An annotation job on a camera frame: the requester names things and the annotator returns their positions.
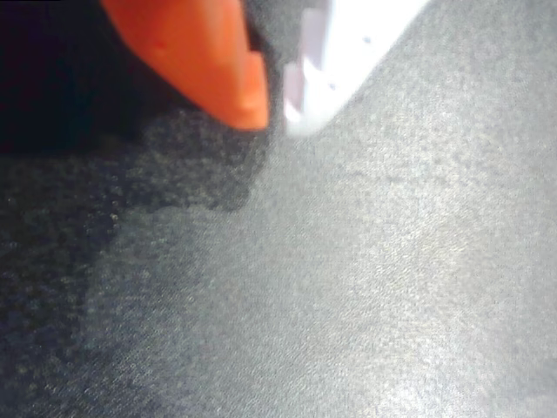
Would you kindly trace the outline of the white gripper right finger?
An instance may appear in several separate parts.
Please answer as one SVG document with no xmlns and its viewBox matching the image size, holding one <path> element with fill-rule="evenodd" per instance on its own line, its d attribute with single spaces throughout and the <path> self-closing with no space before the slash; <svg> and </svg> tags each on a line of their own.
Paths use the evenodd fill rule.
<svg viewBox="0 0 557 418">
<path fill-rule="evenodd" d="M 284 68 L 286 134 L 307 137 L 326 127 L 426 5 L 341 0 L 303 10 L 298 55 Z"/>
</svg>

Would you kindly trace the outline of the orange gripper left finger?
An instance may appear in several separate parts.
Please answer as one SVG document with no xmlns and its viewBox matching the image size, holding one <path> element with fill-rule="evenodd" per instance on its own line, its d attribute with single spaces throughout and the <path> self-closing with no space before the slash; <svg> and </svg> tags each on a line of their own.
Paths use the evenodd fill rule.
<svg viewBox="0 0 557 418">
<path fill-rule="evenodd" d="M 125 45 L 164 81 L 238 130 L 269 123 L 265 62 L 237 0 L 103 0 Z"/>
</svg>

